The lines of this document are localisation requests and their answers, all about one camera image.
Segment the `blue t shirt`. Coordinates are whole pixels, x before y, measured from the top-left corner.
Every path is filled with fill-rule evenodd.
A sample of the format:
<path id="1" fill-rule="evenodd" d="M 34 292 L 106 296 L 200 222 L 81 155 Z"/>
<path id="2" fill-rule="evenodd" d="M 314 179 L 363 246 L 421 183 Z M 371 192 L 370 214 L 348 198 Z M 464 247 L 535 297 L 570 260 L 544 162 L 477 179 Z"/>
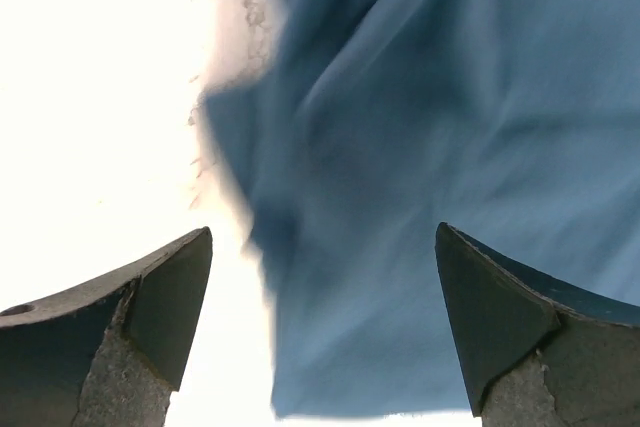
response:
<path id="1" fill-rule="evenodd" d="M 289 416 L 461 409 L 450 223 L 639 299 L 639 0 L 284 0 L 274 60 L 210 94 L 275 300 Z"/>

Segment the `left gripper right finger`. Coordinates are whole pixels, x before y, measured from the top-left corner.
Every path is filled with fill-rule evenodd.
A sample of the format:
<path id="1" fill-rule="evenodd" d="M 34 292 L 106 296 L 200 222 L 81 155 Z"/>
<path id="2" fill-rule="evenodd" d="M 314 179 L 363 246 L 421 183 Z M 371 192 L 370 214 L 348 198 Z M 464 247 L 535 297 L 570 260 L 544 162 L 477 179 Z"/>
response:
<path id="1" fill-rule="evenodd" d="M 446 223 L 435 250 L 471 411 L 483 425 L 638 426 L 638 307 Z"/>

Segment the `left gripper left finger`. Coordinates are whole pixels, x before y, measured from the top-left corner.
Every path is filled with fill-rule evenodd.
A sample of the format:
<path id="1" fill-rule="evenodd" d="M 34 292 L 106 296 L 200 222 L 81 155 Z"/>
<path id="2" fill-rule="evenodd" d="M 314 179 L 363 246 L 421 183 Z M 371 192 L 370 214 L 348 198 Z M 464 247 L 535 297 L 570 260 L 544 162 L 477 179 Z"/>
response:
<path id="1" fill-rule="evenodd" d="M 209 279 L 199 228 L 145 257 L 1 313 L 1 423 L 162 426 Z"/>

